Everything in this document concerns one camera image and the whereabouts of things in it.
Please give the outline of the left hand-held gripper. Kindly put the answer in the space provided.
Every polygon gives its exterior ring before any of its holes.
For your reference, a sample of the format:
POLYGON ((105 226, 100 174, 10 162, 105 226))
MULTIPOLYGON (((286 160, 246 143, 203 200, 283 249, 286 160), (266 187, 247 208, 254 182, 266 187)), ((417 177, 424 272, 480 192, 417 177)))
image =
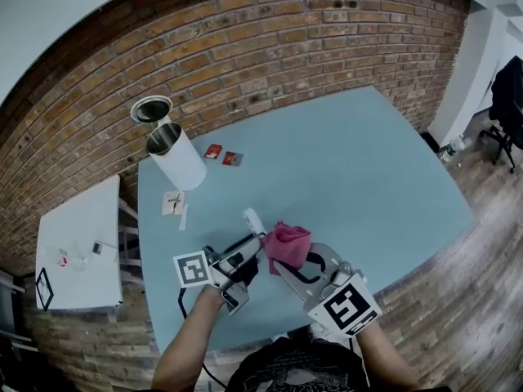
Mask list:
POLYGON ((214 286, 220 291, 229 315, 233 315, 248 302, 247 287, 258 274, 257 254, 262 247, 260 237, 251 237, 225 253, 204 247, 198 252, 175 256, 180 287, 214 286))

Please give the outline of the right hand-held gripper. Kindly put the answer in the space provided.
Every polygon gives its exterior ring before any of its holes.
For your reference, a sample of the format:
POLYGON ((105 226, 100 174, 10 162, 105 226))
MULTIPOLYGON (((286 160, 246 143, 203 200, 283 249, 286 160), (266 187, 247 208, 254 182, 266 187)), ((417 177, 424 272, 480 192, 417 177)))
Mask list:
POLYGON ((307 306, 309 317, 339 336, 353 337, 382 315, 364 278, 347 264, 340 265, 342 260, 331 247, 312 243, 311 253, 321 258, 320 265, 307 265, 304 273, 280 261, 274 262, 279 275, 303 301, 310 300, 324 276, 331 275, 307 306))

